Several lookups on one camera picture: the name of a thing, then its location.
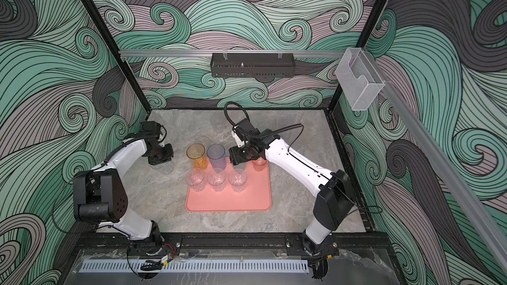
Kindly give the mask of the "blue plastic cup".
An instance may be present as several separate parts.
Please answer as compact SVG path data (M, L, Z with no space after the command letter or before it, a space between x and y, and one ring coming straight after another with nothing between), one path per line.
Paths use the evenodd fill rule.
M212 144L207 149L207 158L214 169L218 168L224 170L227 166L226 150L223 145Z

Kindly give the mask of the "pink short cup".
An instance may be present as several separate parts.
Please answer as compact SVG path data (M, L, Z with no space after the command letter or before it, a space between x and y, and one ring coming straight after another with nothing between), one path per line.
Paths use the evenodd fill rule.
M257 160L253 160L253 168L257 172L262 172L267 167L267 161L265 159L259 158Z

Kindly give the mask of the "clear glass front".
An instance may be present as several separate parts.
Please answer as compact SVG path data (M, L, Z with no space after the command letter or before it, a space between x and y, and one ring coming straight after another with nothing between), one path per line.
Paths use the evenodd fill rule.
M207 174L207 183L214 191L222 191L226 187L227 177L223 169L215 168Z

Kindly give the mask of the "yellow plastic cup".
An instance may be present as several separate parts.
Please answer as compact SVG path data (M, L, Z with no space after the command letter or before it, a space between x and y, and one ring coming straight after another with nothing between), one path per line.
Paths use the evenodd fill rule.
M207 158L205 147L200 143L190 145L186 150L187 157L191 160L194 168L206 170Z

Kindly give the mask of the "pink tray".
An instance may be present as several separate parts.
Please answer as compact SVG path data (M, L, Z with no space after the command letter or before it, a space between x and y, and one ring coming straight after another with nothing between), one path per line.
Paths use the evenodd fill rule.
M254 170L252 162L245 164L244 171L248 176L246 188L237 193L228 181L229 174L238 169L227 162L225 169L227 184L224 190L214 191L207 183L207 174L213 170L209 165L204 171L206 186L203 191L194 191L188 187L186 209L190 212L252 212L267 211L271 208L271 183L269 163L262 172Z

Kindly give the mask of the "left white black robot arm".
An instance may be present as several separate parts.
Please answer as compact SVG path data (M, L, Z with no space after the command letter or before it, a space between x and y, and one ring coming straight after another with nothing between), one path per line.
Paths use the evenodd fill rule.
M98 166L81 171L73 178L73 214L76 220L97 228L112 228L130 241L150 241L162 247L164 239L158 224L129 208L121 181L138 158L160 166L174 157L172 145L165 144L166 128L144 121L141 130L130 133Z

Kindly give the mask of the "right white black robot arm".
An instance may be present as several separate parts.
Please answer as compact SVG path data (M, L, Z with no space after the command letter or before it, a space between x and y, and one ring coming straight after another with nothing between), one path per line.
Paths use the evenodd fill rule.
M262 158L284 169L315 197L314 218L304 231L307 243L317 247L338 229L354 206L349 196L353 192L351 180L343 170L333 172L317 165L278 136L242 139L235 135L233 138L236 145L229 149L233 165Z

